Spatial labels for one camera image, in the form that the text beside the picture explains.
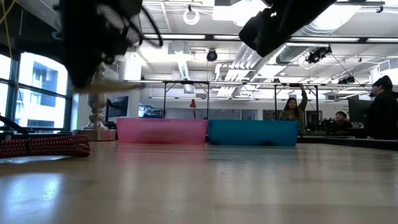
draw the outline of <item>black beanie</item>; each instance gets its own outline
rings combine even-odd
[[[346,114],[346,113],[344,113],[344,112],[342,112],[342,111],[339,111],[339,112],[337,112],[336,114],[338,114],[338,113],[341,114],[341,115],[343,115],[344,118],[347,118],[347,114]]]
[[[373,83],[372,86],[383,86],[384,90],[391,91],[392,90],[392,81],[388,75],[384,75],[383,77],[379,78],[378,81]]]

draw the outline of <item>person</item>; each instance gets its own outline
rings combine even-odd
[[[308,103],[307,94],[304,91],[304,86],[300,84],[300,89],[302,91],[301,95],[303,99],[301,103],[297,106],[297,100],[295,98],[289,98],[286,102],[284,110],[280,113],[279,119],[286,121],[299,121],[300,123],[300,133],[304,132],[304,112],[305,107]]]
[[[368,139],[397,139],[397,93],[392,91],[392,82],[387,75],[373,84],[371,96],[376,98],[369,107],[364,123]]]
[[[347,120],[347,114],[339,111],[336,113],[335,122],[331,124],[331,130],[334,132],[347,131],[352,128],[353,125]]]

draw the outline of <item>window frame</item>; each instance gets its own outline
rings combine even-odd
[[[16,115],[16,107],[17,107],[17,96],[18,96],[18,87],[26,90],[31,90],[37,93],[43,93],[49,96],[61,97],[65,99],[65,114],[63,120],[63,128],[29,128],[33,131],[71,131],[71,113],[72,113],[72,94],[70,94],[70,82],[67,82],[67,93],[66,95],[59,94],[56,92],[52,92],[49,90],[44,90],[41,88],[37,88],[34,86],[18,83],[19,80],[19,71],[20,71],[20,63],[21,63],[21,54],[23,51],[12,50],[12,58],[11,58],[11,69],[9,79],[0,78],[0,83],[8,85],[8,96],[6,103],[6,114],[5,117],[11,120],[15,120]],[[8,47],[0,44],[0,54],[3,56],[9,57]],[[0,126],[0,131],[10,131],[10,128],[7,126]]]

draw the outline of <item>pink bin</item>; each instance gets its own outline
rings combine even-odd
[[[207,120],[119,118],[120,143],[204,144]]]

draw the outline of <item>computer monitor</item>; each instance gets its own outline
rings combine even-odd
[[[364,123],[372,102],[370,100],[348,99],[349,120]]]
[[[129,97],[121,96],[111,100],[109,106],[109,117],[123,117],[127,116],[127,107],[129,105]]]

